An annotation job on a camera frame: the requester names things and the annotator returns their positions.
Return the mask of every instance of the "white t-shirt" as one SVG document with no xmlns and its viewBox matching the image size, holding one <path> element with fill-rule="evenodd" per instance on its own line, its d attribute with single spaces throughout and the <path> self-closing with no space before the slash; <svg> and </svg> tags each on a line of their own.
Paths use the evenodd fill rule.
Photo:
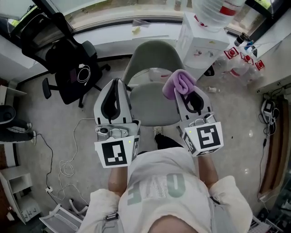
<svg viewBox="0 0 291 233">
<path fill-rule="evenodd" d="M 191 154 L 176 147 L 139 155 L 129 167 L 126 192 L 119 197 L 108 190 L 91 194 L 91 202 L 79 232 L 95 232 L 94 223 L 118 210 L 125 233 L 147 233 L 162 216 L 182 219 L 199 233 L 211 232 L 208 197 L 228 206 L 239 233 L 250 227 L 251 209 L 235 185 L 225 177 L 208 191 L 195 176 Z"/>
</svg>

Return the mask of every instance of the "gray floor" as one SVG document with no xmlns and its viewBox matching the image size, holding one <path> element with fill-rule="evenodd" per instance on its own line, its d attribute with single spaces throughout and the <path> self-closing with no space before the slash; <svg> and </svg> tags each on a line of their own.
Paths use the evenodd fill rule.
<svg viewBox="0 0 291 233">
<path fill-rule="evenodd" d="M 117 74 L 122 74 L 128 60 L 112 61 L 111 72 L 105 74 L 98 82 L 100 87 Z M 45 75 L 50 84 L 54 84 L 53 75 Z M 73 129 L 81 118 L 94 117 L 93 105 L 99 92 L 91 89 L 84 99 L 84 108 L 78 108 L 78 102 L 65 105 L 59 93 L 53 92 L 49 100 L 44 98 L 42 92 L 42 80 L 39 77 L 25 83 L 21 90 L 28 93 L 21 98 L 18 109 L 18 117 L 32 122 L 33 129 L 41 133 L 54 151 L 52 173 L 48 176 L 48 184 L 56 191 L 60 190 L 58 175 L 59 162 L 70 160 L 75 153 Z M 250 94 L 234 77 L 224 78 L 203 77 L 197 84 L 205 92 L 208 86 L 220 89 L 219 93 L 208 93 L 212 101 L 216 119 L 221 121 L 224 147 L 212 154 L 218 175 L 220 178 L 232 175 L 236 179 L 237 186 L 249 202 L 254 213 L 262 207 L 257 202 L 256 193 L 259 186 L 259 163 L 262 156 L 262 144 L 265 135 L 264 125 L 258 120 L 262 98 L 259 95 Z M 96 134 L 95 121 L 82 121 L 75 131 L 78 144 L 78 153 L 72 162 L 75 170 L 73 177 L 61 175 L 63 186 L 72 183 L 78 187 L 86 201 L 90 200 L 90 193 L 99 188 L 106 188 L 110 169 L 104 169 L 94 150 Z M 166 127 L 166 135 L 180 140 L 174 126 Z M 32 177 L 32 193 L 39 203 L 41 210 L 47 214 L 55 207 L 55 203 L 46 193 L 45 175 L 50 170 L 51 151 L 45 145 L 40 136 L 37 144 L 30 142 L 17 144 L 17 155 L 20 164 L 26 166 Z M 149 127 L 142 127 L 139 151 L 156 150 L 154 135 Z M 267 156 L 262 162 L 262 175 L 265 171 Z M 56 200 L 63 207 L 68 208 L 69 198 L 73 198 L 77 207 L 82 208 L 85 203 L 80 198 L 73 186 L 65 189 L 66 198 L 63 201 Z"/>
</svg>

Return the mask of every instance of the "chair backrest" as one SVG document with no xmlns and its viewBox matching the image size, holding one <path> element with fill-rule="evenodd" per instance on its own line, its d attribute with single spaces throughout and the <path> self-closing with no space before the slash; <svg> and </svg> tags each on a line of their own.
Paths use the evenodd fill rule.
<svg viewBox="0 0 291 233">
<path fill-rule="evenodd" d="M 162 68 L 175 72 L 185 69 L 176 50 L 164 41 L 148 41 L 137 47 L 122 78 L 128 84 L 138 72 L 149 68 Z"/>
<path fill-rule="evenodd" d="M 51 19 L 39 14 L 21 33 L 22 53 L 41 63 L 52 74 L 71 67 L 75 50 L 80 47 L 71 30 L 61 13 L 55 13 Z"/>
</svg>

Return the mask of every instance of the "purple cloth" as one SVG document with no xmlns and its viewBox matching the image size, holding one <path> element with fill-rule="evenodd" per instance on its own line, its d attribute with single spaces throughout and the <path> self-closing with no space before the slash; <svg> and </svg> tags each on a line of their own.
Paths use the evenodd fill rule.
<svg viewBox="0 0 291 233">
<path fill-rule="evenodd" d="M 176 70 L 163 87 L 163 94 L 169 100 L 174 100 L 174 88 L 182 95 L 188 95 L 194 91 L 197 80 L 185 70 Z"/>
</svg>

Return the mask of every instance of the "shoe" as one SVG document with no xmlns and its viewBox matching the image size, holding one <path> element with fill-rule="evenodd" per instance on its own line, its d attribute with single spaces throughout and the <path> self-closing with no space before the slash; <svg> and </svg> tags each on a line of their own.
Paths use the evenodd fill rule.
<svg viewBox="0 0 291 233">
<path fill-rule="evenodd" d="M 27 125 L 27 129 L 25 130 L 25 132 L 27 133 L 32 128 L 32 123 L 27 123 L 26 125 Z"/>
<path fill-rule="evenodd" d="M 36 145 L 36 132 L 33 131 L 33 138 L 31 139 L 31 142 L 33 143 L 33 145 Z"/>
<path fill-rule="evenodd" d="M 157 134 L 163 134 L 163 126 L 155 126 L 153 128 L 154 135 L 156 136 Z"/>
</svg>

